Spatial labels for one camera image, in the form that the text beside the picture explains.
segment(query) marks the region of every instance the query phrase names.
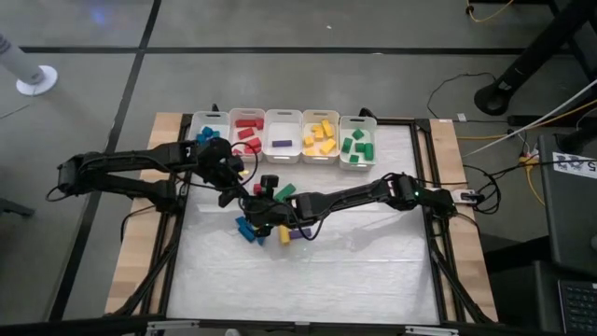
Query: yellow block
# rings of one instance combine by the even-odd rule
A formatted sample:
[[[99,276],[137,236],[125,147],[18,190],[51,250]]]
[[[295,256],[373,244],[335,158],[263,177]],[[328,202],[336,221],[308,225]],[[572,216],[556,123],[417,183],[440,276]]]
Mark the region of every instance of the yellow block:
[[[288,232],[288,228],[284,225],[280,225],[278,226],[278,232],[280,233],[280,244],[290,244],[290,233]]]
[[[322,154],[327,155],[327,154],[329,154],[330,151],[332,151],[332,149],[334,149],[335,145],[336,145],[336,141],[334,139],[328,139],[327,141],[324,142],[323,145],[321,145],[321,147],[319,148],[319,151]]]
[[[324,132],[326,133],[327,137],[334,137],[334,130],[332,126],[329,124],[329,120],[323,119],[321,121],[322,125],[324,125]]]
[[[319,130],[315,131],[315,141],[322,141],[324,140],[324,131]]]
[[[305,143],[305,147],[311,147],[311,146],[313,146],[313,137],[305,136],[305,139],[303,140],[303,142]]]

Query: yellow cable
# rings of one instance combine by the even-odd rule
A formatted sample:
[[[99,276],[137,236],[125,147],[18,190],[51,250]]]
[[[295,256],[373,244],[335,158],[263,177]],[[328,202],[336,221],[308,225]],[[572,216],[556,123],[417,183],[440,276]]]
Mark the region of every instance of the yellow cable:
[[[573,109],[572,111],[568,111],[566,113],[563,113],[560,116],[555,117],[553,119],[549,119],[549,120],[546,120],[546,121],[543,121],[543,122],[539,122],[535,126],[529,127],[527,130],[532,130],[532,129],[535,129],[537,127],[542,127],[542,126],[548,125],[548,124],[550,124],[551,122],[553,122],[555,120],[562,119],[564,117],[570,116],[571,114],[576,113],[576,112],[584,109],[585,107],[589,107],[589,106],[595,105],[595,104],[597,104],[597,99],[593,100],[592,102],[588,102],[588,103],[584,104],[581,107],[577,107],[577,108]],[[487,136],[457,136],[456,139],[458,139],[458,140],[493,140],[493,139],[500,139],[500,138],[502,138],[504,136],[507,136],[507,134],[487,135]]]
[[[487,20],[492,19],[493,17],[497,16],[499,13],[501,13],[504,9],[506,9],[508,6],[512,5],[512,3],[514,2],[514,0],[510,0],[508,1],[507,4],[505,4],[503,7],[501,7],[500,9],[498,9],[495,13],[493,13],[492,15],[488,16],[485,19],[476,19],[475,16],[473,15],[473,10],[472,10],[472,6],[470,6],[470,1],[466,0],[466,7],[467,8],[471,8],[471,10],[468,11],[468,16],[470,16],[470,18],[476,22],[476,23],[482,23],[485,22]]]
[[[541,203],[541,205],[545,206],[545,203],[543,203],[543,200],[541,200],[541,197],[539,197],[539,194],[537,193],[537,190],[535,190],[535,187],[533,186],[533,181],[531,181],[531,169],[528,169],[529,166],[527,166],[526,169],[526,181],[529,182],[529,187],[531,188],[531,191],[533,192],[533,195],[535,196],[535,198]]]

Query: purple block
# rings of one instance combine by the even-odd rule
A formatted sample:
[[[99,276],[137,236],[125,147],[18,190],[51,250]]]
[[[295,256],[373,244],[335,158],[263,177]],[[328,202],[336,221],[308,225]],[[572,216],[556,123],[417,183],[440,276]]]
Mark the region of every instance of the purple block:
[[[309,229],[309,228],[303,228],[302,231],[303,231],[303,233],[305,233],[306,236],[311,237],[311,229]],[[289,234],[290,234],[290,239],[299,239],[299,238],[302,238],[302,234],[300,234],[299,229],[291,230],[289,232]]]
[[[272,147],[292,147],[292,140],[276,140],[271,142]]]

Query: green block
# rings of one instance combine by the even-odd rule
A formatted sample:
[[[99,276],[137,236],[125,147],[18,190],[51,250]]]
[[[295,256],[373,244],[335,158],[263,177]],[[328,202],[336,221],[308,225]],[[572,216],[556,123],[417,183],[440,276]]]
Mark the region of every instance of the green block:
[[[365,144],[363,143],[355,143],[354,144],[354,151],[357,153],[365,153]]]
[[[373,154],[373,144],[366,143],[365,144],[365,160],[373,161],[375,154]]]
[[[349,137],[345,137],[344,142],[342,143],[342,152],[350,153],[352,145],[353,145],[353,139],[351,139]]]
[[[356,129],[353,132],[353,138],[358,140],[360,138],[362,138],[364,136],[363,131],[361,131],[360,129]]]
[[[292,185],[292,183],[288,183],[286,185],[286,187],[282,188],[282,190],[278,191],[274,196],[273,199],[281,202],[283,201],[286,197],[292,195],[295,191],[297,191],[297,188],[295,186]]]

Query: wooden board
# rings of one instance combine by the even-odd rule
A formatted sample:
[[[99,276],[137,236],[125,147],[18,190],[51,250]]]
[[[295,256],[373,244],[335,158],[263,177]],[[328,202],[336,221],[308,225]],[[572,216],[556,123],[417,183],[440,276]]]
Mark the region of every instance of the wooden board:
[[[182,114],[158,113],[149,138],[148,148],[159,144],[176,141],[180,129]],[[439,176],[443,182],[465,181],[456,134],[451,121],[441,122],[431,120],[431,129],[437,157]],[[429,174],[424,138],[420,135],[423,154],[423,169]],[[141,178],[148,181],[168,178],[166,174],[157,171],[143,171]],[[465,186],[447,186],[454,189],[464,189]],[[150,205],[147,200],[135,200],[131,211]],[[458,206],[458,211],[472,218],[473,211],[467,206]],[[142,215],[129,219],[125,231],[124,242],[120,249],[114,280],[108,296],[105,311],[117,310],[145,277],[151,260],[151,253],[155,244],[160,214],[147,211]],[[483,252],[481,250],[479,233],[474,225],[461,217],[450,221],[450,233],[458,277],[473,300],[483,312],[493,320],[497,320],[493,295],[489,284],[489,277],[485,269]],[[444,295],[446,298],[449,319],[454,319],[454,306],[448,284],[443,279]],[[161,293],[161,278],[156,282],[150,313],[157,312],[157,303]]]

